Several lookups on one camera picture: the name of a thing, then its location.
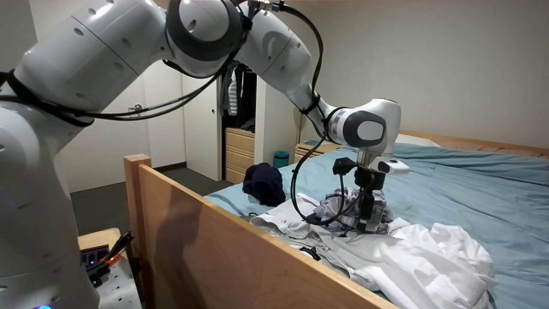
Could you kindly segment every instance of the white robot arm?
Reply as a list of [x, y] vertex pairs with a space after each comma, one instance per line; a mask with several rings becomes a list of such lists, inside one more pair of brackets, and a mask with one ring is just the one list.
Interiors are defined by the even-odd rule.
[[216, 78], [228, 61], [242, 62], [305, 112], [319, 134], [357, 148], [358, 167], [399, 171], [389, 159], [399, 107], [327, 105], [310, 88], [305, 45], [273, 13], [248, 4], [171, 0], [163, 13], [151, 0], [91, 0], [0, 81], [1, 306], [98, 308], [56, 155], [156, 61], [192, 78]]

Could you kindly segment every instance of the white cloth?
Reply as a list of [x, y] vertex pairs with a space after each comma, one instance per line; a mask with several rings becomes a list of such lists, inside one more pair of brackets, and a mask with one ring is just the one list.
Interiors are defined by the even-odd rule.
[[[298, 195], [303, 215], [314, 212], [314, 200]], [[381, 291], [393, 304], [406, 309], [489, 308], [492, 260], [461, 227], [410, 225], [396, 219], [387, 236], [333, 236], [307, 225], [291, 201], [252, 220], [259, 227], [276, 227], [286, 243], [309, 244], [329, 265], [370, 291]]]

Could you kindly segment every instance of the mattress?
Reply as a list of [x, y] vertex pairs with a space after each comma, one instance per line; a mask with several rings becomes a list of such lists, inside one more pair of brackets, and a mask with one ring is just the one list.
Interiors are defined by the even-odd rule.
[[[451, 152], [398, 145], [396, 159], [411, 171], [389, 176], [384, 195], [394, 217], [410, 224], [460, 225], [494, 260], [496, 308], [545, 308], [549, 303], [549, 160], [480, 152]], [[338, 150], [307, 160], [297, 193], [322, 200], [338, 189], [331, 174], [336, 159], [355, 159]], [[279, 169], [288, 193], [291, 169]], [[345, 177], [353, 188], [353, 176]], [[271, 210], [231, 186], [207, 196], [219, 208], [252, 217]]]

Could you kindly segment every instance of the wooden board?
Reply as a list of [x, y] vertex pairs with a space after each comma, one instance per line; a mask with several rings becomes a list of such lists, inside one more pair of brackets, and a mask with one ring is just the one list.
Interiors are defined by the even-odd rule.
[[425, 138], [449, 150], [492, 152], [492, 153], [549, 159], [549, 150], [544, 150], [544, 148], [516, 146], [516, 145], [478, 141], [478, 140], [461, 140], [461, 138], [413, 133], [413, 131], [401, 131], [401, 134]]
[[149, 308], [393, 308], [334, 270], [285, 246], [202, 196], [127, 159], [130, 227]]

